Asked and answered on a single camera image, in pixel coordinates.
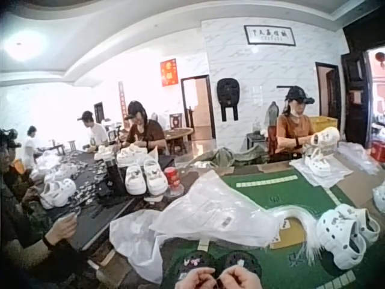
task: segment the black cap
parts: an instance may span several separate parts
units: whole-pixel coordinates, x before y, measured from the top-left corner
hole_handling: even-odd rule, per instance
[[[125,118],[125,120],[133,119],[135,116],[137,116],[137,113],[142,113],[144,110],[143,105],[138,101],[132,101],[128,104],[127,113],[128,116]]]
[[[308,98],[305,91],[299,86],[292,86],[286,95],[287,101],[295,100],[301,104],[313,104],[314,98]]]
[[[88,121],[91,118],[92,118],[92,112],[89,110],[86,110],[85,112],[82,113],[82,117],[78,118],[78,120]]]

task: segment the ceiling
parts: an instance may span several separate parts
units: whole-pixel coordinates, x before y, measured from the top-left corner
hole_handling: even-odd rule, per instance
[[[273,17],[336,31],[376,9],[381,0],[26,0],[1,19],[1,43],[30,30],[45,38],[44,51],[19,62],[0,50],[0,85],[74,83],[106,60],[201,21]]]

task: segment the doorway frame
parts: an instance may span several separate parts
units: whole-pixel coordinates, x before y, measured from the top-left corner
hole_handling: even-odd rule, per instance
[[[97,116],[96,107],[98,107],[98,106],[101,106],[101,107],[102,107],[102,110],[103,110],[103,119],[104,119],[104,107],[103,107],[103,102],[102,102],[102,101],[100,101],[100,102],[98,102],[98,103],[94,104],[95,122],[97,122],[97,123],[101,123],[101,122],[102,122],[102,120],[101,120],[100,122],[98,122],[98,120],[96,119],[96,116]]]
[[[185,86],[184,81],[191,80],[191,79],[202,79],[204,78],[206,80],[206,88],[207,88],[207,94],[209,99],[209,111],[210,111],[210,124],[211,124],[211,137],[213,139],[216,139],[216,133],[215,133],[215,120],[214,120],[214,109],[212,107],[212,98],[211,98],[211,85],[210,85],[210,76],[208,74],[206,75],[198,75],[198,76],[192,76],[187,78],[181,78],[180,79],[180,86],[182,87],[182,100],[183,100],[183,109],[185,112],[185,121],[186,126],[190,127],[189,119],[188,119],[188,109],[186,105],[186,94],[185,94]]]
[[[339,68],[338,65],[335,64],[329,64],[329,63],[323,63],[323,62],[315,62],[315,70],[317,72],[317,82],[318,82],[318,98],[319,98],[319,115],[322,113],[322,97],[321,97],[321,86],[320,86],[320,79],[319,79],[319,73],[318,73],[318,67],[327,67],[332,68],[336,71],[336,75],[338,78],[338,88],[339,91],[339,98],[337,98],[337,105],[339,106],[339,118],[338,118],[338,129],[341,128],[341,122],[342,122],[342,91],[341,91],[341,78],[339,75]]]

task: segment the red box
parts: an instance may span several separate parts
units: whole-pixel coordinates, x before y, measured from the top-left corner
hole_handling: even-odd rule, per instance
[[[373,141],[371,157],[380,163],[385,163],[385,143],[382,141]]]

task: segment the brown shirt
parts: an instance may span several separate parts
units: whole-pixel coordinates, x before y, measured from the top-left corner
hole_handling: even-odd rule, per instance
[[[277,119],[277,137],[284,138],[296,138],[296,137],[307,137],[308,135],[314,134],[312,123],[308,116],[301,115],[300,122],[295,123],[290,117],[280,115]],[[276,154],[279,152],[300,152],[301,149],[286,149],[277,148]]]
[[[165,139],[165,136],[161,125],[157,121],[152,119],[148,121],[146,131],[139,132],[138,126],[132,125],[127,136],[128,143],[135,143],[137,140],[155,141],[155,140],[164,140],[164,139]],[[163,154],[164,149],[158,148],[158,152],[159,154]]]

